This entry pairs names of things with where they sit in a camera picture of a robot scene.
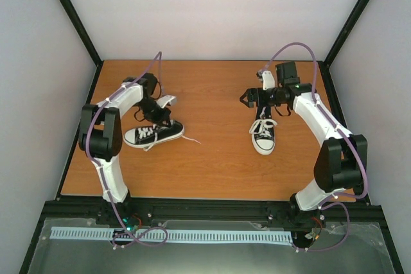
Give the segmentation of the black canvas sneaker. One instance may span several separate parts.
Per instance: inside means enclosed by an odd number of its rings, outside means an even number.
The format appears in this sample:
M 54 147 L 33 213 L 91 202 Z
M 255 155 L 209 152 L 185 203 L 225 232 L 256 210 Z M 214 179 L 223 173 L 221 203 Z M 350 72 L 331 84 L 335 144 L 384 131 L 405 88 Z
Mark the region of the black canvas sneaker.
M 183 134 L 184 125 L 172 121 L 171 126 L 152 124 L 135 127 L 124 134 L 123 140 L 128 146 L 148 151 L 157 144 L 178 139 Z
M 249 129 L 254 149 L 261 155 L 270 155 L 275 148 L 275 127 L 271 108 L 257 107 L 256 118 Z

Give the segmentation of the white shoelace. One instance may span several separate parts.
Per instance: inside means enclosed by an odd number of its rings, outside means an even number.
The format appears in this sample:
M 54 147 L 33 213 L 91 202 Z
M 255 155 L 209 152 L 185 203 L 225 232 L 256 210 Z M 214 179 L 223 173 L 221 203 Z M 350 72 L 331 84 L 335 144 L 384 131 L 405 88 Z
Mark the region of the white shoelace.
M 272 119 L 271 108 L 258 108 L 256 119 L 250 127 L 249 133 L 254 141 L 275 141 L 275 127 L 277 122 Z

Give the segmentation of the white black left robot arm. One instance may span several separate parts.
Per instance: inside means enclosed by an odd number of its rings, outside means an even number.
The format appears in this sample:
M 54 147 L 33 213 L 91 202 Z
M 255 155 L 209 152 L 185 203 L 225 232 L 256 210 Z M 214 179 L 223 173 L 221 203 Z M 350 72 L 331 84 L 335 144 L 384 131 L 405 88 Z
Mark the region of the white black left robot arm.
M 78 144 L 98 172 L 103 199 L 113 202 L 110 215 L 119 224 L 129 223 L 134 209 L 124 202 L 128 188 L 119 165 L 119 152 L 123 145 L 121 118 L 133 107 L 139 107 L 153 124 L 170 124 L 169 106 L 177 97 L 164 95 L 152 98 L 157 78 L 146 73 L 139 78 L 127 78 L 113 94 L 103 101 L 82 108 Z

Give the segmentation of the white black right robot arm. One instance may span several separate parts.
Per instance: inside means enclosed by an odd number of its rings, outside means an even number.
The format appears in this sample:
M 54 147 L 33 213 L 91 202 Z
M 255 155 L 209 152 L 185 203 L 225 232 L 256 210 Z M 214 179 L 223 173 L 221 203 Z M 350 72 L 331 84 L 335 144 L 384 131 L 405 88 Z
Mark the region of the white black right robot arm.
M 275 73 L 262 69 L 256 76 L 262 86 L 249 88 L 240 97 L 247 107 L 257 108 L 249 129 L 255 150 L 262 155 L 273 152 L 277 122 L 272 111 L 281 105 L 286 105 L 288 114 L 301 117 L 320 146 L 314 179 L 290 199 L 297 212 L 321 209 L 331 198 L 337 199 L 346 190 L 366 184 L 366 138 L 342 126 L 323 104 L 315 87 L 301 83 L 295 63 L 281 63 L 275 67 Z

